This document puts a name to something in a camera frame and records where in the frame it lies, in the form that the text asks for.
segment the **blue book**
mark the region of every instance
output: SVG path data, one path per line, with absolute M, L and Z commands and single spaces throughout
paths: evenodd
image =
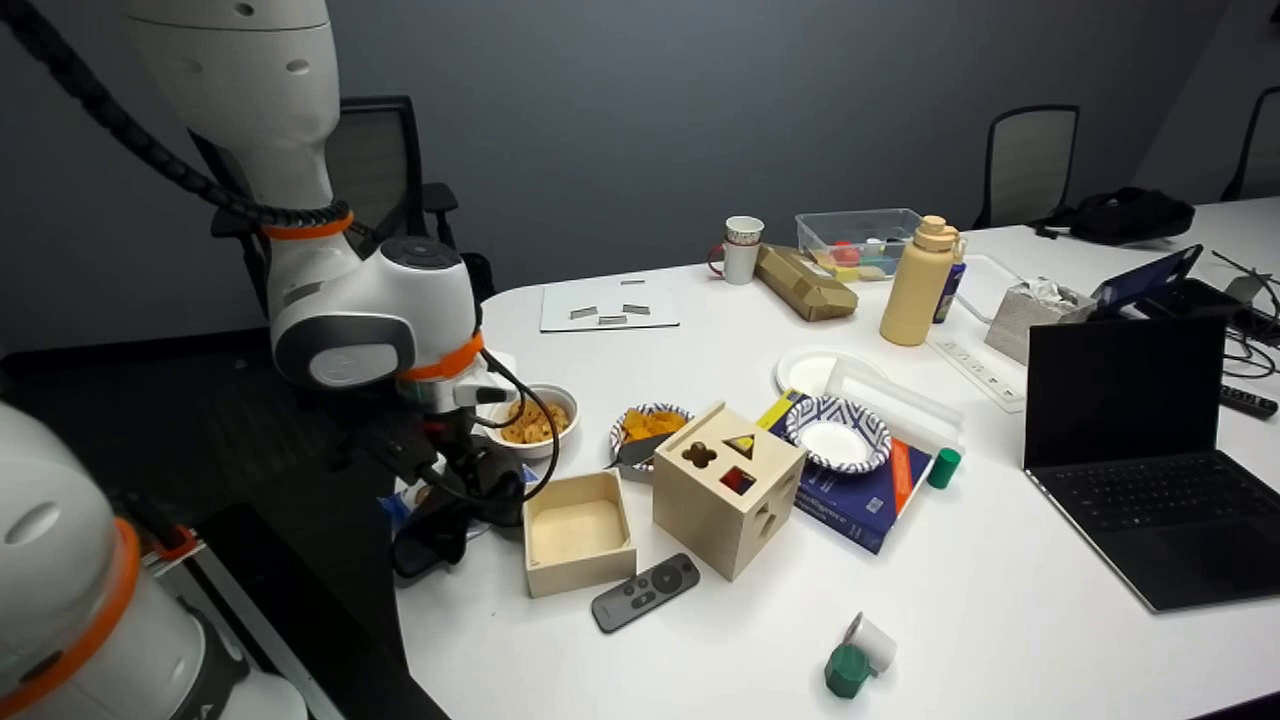
M 786 414 L 804 395 L 787 391 L 760 418 L 759 425 L 786 439 Z M 846 475 L 805 461 L 796 491 L 796 507 L 867 550 L 878 553 L 893 523 L 902 516 L 915 496 L 933 457 L 902 443 L 908 452 L 910 477 L 902 487 L 893 484 L 893 457 L 863 475 Z

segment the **clear plastic container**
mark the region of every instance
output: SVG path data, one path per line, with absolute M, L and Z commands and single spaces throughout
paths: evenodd
M 800 250 L 841 282 L 892 278 L 918 227 L 905 208 L 796 215 Z

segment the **black remote control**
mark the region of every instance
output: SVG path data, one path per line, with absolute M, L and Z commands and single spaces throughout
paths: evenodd
M 605 633 L 658 607 L 698 584 L 701 574 L 684 552 L 640 573 L 621 585 L 604 591 L 591 601 L 595 624 Z
M 1243 389 L 1222 386 L 1222 392 L 1217 396 L 1217 401 L 1231 410 L 1239 410 L 1245 415 L 1253 415 L 1260 420 L 1266 420 L 1267 418 L 1276 414 L 1275 400 L 1270 397 L 1258 397 L 1252 392 L 1244 392 Z

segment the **white roll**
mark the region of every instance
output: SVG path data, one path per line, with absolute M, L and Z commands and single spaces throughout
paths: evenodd
M 893 642 L 893 638 L 884 634 L 884 630 L 872 624 L 861 612 L 849 625 L 844 644 L 851 644 L 863 651 L 863 655 L 870 662 L 873 675 L 879 675 L 888 670 L 888 666 L 893 664 L 893 656 L 897 653 L 897 643 Z

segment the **black bag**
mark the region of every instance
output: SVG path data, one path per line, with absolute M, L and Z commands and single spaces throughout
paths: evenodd
M 1125 245 L 1181 234 L 1192 227 L 1196 208 L 1158 190 L 1123 187 L 1091 195 L 1076 208 L 1062 208 L 1047 218 L 1027 223 L 1041 237 L 1057 237 L 1068 228 L 1071 237 L 1100 245 Z

